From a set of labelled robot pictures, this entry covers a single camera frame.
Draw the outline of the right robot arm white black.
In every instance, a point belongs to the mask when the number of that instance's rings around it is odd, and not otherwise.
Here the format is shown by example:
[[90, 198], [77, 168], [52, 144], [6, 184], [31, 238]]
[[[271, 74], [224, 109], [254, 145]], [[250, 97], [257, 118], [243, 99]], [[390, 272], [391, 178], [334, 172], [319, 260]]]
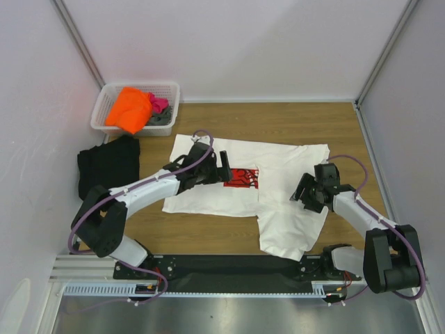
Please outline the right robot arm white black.
[[324, 250], [320, 262], [324, 277], [337, 279], [344, 271], [365, 279], [376, 293], [392, 292], [411, 301], [426, 289], [426, 273], [418, 234], [411, 225], [399, 225], [366, 203], [359, 191], [341, 183], [335, 164], [318, 164], [304, 173], [292, 201], [320, 214], [324, 209], [345, 219], [364, 239], [364, 249], [337, 244]]

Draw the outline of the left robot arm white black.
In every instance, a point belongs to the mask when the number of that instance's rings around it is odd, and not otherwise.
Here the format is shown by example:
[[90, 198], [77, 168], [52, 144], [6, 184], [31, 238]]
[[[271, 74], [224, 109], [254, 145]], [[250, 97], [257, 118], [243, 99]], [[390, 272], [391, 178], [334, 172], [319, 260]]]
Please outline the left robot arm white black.
[[150, 177], [112, 189], [93, 187], [72, 222], [69, 245], [78, 237], [97, 257], [111, 257], [129, 265], [135, 277], [146, 278], [153, 270], [151, 253], [124, 234], [127, 220], [160, 200], [232, 177], [225, 151], [215, 153], [211, 145], [196, 142]]

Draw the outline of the white Coca-Cola t-shirt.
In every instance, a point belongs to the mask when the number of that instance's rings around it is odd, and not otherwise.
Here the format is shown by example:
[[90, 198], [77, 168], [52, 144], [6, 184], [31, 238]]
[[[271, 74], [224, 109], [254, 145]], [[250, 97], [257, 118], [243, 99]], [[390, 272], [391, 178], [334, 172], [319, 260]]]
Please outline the white Coca-Cola t-shirt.
[[215, 138], [215, 151], [225, 151], [233, 178], [230, 182], [198, 185], [165, 199], [169, 214], [209, 214], [257, 217], [261, 251], [300, 260], [317, 242], [327, 218], [291, 200], [305, 173], [330, 155], [326, 144], [282, 145]]

